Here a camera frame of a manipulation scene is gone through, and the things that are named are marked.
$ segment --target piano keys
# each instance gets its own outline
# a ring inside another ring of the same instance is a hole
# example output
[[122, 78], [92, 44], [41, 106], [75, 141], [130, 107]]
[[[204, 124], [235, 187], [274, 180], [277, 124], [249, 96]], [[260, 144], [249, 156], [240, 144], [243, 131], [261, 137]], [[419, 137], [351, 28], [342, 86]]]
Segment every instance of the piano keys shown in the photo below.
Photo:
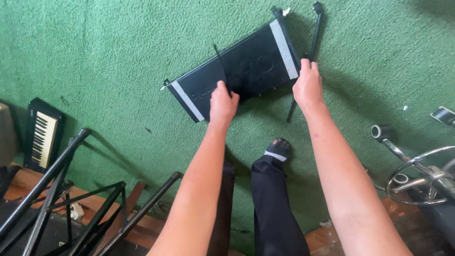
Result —
[[24, 166], [45, 173], [57, 155], [65, 126], [65, 116], [39, 98], [28, 107]]

